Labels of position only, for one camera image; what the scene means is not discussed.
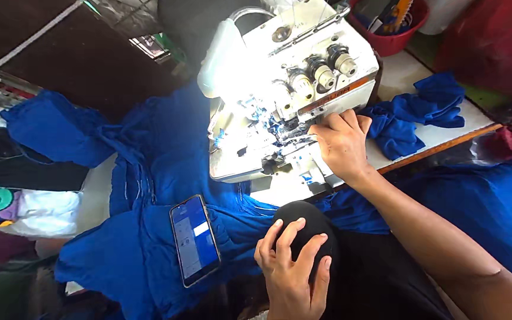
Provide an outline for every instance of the white table surface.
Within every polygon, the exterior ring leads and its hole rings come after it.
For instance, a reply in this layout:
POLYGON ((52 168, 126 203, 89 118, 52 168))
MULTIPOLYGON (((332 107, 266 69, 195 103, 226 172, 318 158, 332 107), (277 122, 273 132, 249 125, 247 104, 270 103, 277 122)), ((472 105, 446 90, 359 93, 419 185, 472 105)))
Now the white table surface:
MULTIPOLYGON (((415 93, 413 86, 418 80, 432 75, 432 71, 418 62, 406 51, 393 56, 384 57, 383 73, 378 90, 381 100, 392 100, 401 93, 415 93)), ((416 124, 416 135, 426 144, 417 153, 441 145, 444 142, 454 140, 474 130, 493 124, 475 105, 465 99, 460 104, 460 115, 465 118, 465 126, 446 129, 435 126, 423 126, 416 124)), ((395 162, 404 160, 410 156, 389 160, 381 152, 373 140, 366 141, 366 153, 369 163, 375 169, 381 169, 395 162)), ((282 206, 295 200, 307 199, 325 190, 323 186, 313 185, 311 188, 302 184, 302 178, 289 172, 278 172, 271 178, 261 178, 252 181, 251 196, 256 200, 282 206)))

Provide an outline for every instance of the phone screen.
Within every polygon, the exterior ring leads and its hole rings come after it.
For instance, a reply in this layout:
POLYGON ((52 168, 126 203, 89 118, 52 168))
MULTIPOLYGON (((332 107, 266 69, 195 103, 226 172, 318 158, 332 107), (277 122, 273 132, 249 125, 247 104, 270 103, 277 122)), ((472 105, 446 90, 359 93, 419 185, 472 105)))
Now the phone screen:
POLYGON ((183 284, 188 287, 220 265, 200 195, 171 209, 169 214, 179 252, 183 284))

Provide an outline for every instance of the red basket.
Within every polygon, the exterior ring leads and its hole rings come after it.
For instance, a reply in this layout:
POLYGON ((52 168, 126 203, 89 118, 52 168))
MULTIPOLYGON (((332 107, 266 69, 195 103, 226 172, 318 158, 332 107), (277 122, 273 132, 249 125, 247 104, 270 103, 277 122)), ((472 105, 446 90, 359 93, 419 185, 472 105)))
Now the red basket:
MULTIPOLYGON (((349 1, 351 6, 354 6, 358 2, 359 0, 349 1)), ((428 19, 430 10, 424 0, 414 0, 412 7, 410 8, 410 13, 412 14, 412 25, 410 30, 397 35, 376 35, 368 32, 359 20, 353 16, 352 10, 351 13, 347 15, 346 19, 353 28, 355 28, 355 30, 357 30, 357 32, 370 43, 373 49, 375 49, 380 56, 386 57, 397 54, 406 47, 406 44, 412 35, 416 30, 418 30, 418 28, 423 26, 428 19)))

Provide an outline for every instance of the right hand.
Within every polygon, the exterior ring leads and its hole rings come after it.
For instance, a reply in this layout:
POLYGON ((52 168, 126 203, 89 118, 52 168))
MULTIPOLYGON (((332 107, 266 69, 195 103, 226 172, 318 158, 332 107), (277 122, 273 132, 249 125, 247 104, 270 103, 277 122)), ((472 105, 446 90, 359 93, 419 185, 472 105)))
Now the right hand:
POLYGON ((331 171, 348 185, 374 169, 366 161, 365 140, 373 120, 357 116, 352 109, 327 115, 320 125, 309 128, 316 135, 321 157, 331 171))

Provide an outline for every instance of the blue fabric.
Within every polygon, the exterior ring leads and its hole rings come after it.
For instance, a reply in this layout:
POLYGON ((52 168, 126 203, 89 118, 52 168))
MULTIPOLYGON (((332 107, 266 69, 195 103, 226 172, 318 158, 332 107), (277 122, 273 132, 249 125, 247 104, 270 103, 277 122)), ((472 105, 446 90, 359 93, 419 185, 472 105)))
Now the blue fabric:
POLYGON ((94 168, 114 153, 96 135, 96 128, 107 123, 103 116, 75 108, 60 93, 43 90, 0 115, 13 140, 53 161, 94 168))
POLYGON ((314 205, 342 230, 387 235, 390 229, 377 209, 349 188, 317 200, 314 205))
POLYGON ((366 137, 374 139, 378 147, 390 160, 401 156, 408 156, 425 147, 424 142, 414 133, 416 125, 412 122, 400 120, 379 103, 366 107, 361 114, 373 119, 366 137))
MULTIPOLYGON (((22 121, 28 126, 34 120, 22 121)), ((98 128, 97 136, 118 152, 112 173, 111 217, 65 245, 56 264, 57 280, 76 281, 103 292, 119 301, 126 319, 133 320, 173 316, 194 306, 215 284, 260 272, 252 255, 276 208, 249 197, 247 183, 219 183, 209 178, 208 121, 208 100, 192 83, 170 97, 147 100, 121 125, 98 128), (168 210, 196 193, 203 194, 207 202, 223 265, 185 289, 168 210)), ((46 130, 54 130, 34 126, 41 130, 34 133, 40 140, 46 138, 46 130)), ((96 159, 94 152, 100 154, 105 148, 71 156, 89 162, 96 159)), ((494 167, 437 169, 402 189, 458 225, 512 271, 512 161, 494 167)), ((351 189, 316 205, 339 228, 388 233, 373 206, 351 189)))
POLYGON ((401 189, 453 223, 512 272, 512 160, 437 167, 401 189))
MULTIPOLYGON (((277 208, 249 197, 249 182, 211 180, 208 122, 209 101, 192 83, 170 97, 148 99, 120 125, 98 128, 103 141, 118 153, 111 218, 65 245, 55 269, 58 281, 76 281, 102 292, 120 302, 131 320, 174 316, 198 303, 216 284, 261 272, 254 248, 277 208), (207 203, 223 265, 185 289, 168 211, 197 193, 207 203)), ((344 200, 322 200, 318 207, 342 229, 388 233, 364 198, 352 215, 330 210, 344 200)))
POLYGON ((414 87, 416 95, 404 93, 361 112, 373 119, 367 138, 374 139, 390 160, 425 147, 414 133, 415 122, 449 128, 465 126, 464 118, 458 115, 465 91, 451 73, 436 73, 416 82, 414 87))

